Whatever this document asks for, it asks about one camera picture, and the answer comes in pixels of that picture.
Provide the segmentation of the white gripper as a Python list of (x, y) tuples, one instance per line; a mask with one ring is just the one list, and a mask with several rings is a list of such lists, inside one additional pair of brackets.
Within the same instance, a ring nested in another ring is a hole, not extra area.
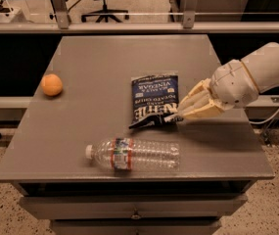
[(198, 82), (180, 101), (177, 112), (164, 118), (165, 122), (178, 118), (213, 118), (225, 112), (224, 106), (245, 108), (258, 98), (258, 88), (246, 66), (232, 60), (219, 67), (212, 75)]

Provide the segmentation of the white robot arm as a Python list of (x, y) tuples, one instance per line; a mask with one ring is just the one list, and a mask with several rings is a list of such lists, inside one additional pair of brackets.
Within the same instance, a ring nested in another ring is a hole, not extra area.
[(198, 82), (164, 121), (214, 118), (231, 109), (245, 108), (275, 87), (279, 87), (279, 44), (270, 42)]

